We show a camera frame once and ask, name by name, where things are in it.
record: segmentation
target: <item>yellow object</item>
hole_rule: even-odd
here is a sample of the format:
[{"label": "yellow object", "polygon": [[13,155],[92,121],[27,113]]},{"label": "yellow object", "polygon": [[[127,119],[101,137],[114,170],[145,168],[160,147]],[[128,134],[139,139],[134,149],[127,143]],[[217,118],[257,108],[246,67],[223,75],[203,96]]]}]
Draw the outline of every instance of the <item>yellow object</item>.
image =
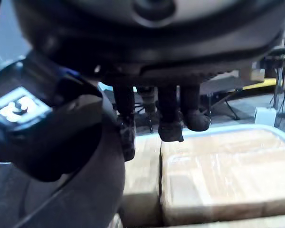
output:
[{"label": "yellow object", "polygon": [[244,90],[248,89],[256,89],[256,88],[261,88],[261,87],[266,87],[266,86],[275,86],[276,85],[276,79],[275,78],[265,78],[265,81],[262,83],[257,83],[254,85],[249,85],[244,87]]}]

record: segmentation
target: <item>metal pole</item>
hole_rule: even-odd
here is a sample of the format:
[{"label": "metal pole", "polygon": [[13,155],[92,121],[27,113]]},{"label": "metal pole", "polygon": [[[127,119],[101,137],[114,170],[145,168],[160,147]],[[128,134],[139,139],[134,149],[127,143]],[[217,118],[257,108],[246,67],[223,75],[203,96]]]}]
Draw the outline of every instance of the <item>metal pole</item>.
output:
[{"label": "metal pole", "polygon": [[282,88],[282,76],[283,76],[283,69],[279,69],[278,73],[276,74],[276,87],[275,87],[275,95],[274,95],[274,108],[278,111],[279,108],[279,95]]}]

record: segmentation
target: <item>wall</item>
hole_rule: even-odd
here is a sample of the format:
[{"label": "wall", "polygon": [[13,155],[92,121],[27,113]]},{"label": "wall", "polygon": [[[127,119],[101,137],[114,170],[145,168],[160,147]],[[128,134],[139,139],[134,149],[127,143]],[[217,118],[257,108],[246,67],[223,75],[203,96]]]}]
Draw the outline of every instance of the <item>wall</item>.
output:
[{"label": "wall", "polygon": [[30,50],[22,37],[12,6],[12,0],[2,0],[0,6],[0,63],[15,59]]}]

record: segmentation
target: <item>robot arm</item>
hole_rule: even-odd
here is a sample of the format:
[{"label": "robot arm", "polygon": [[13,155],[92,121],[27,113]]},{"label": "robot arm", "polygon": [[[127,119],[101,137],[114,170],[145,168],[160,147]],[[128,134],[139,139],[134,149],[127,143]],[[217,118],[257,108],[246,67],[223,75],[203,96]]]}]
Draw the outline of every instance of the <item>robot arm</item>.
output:
[{"label": "robot arm", "polygon": [[124,155],[116,118],[80,75],[114,86],[198,84],[279,44],[285,0],[205,2],[14,1],[33,51],[0,66],[0,162],[61,181],[16,227],[105,228],[117,211]]}]

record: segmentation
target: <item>plastic wrap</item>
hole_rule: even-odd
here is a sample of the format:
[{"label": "plastic wrap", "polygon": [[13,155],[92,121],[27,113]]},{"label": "plastic wrap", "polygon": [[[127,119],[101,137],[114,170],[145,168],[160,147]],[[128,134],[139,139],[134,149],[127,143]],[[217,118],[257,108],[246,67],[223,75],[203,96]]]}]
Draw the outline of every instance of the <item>plastic wrap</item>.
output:
[{"label": "plastic wrap", "polygon": [[125,227],[162,224],[159,200],[161,143],[158,135],[137,137],[135,158],[125,163],[126,179],[120,209]]},{"label": "plastic wrap", "polygon": [[124,228],[118,214],[116,214],[108,228]]},{"label": "plastic wrap", "polygon": [[167,225],[285,214],[285,142],[246,130],[163,143]]},{"label": "plastic wrap", "polygon": [[215,222],[171,228],[285,228],[285,215],[231,222]]}]

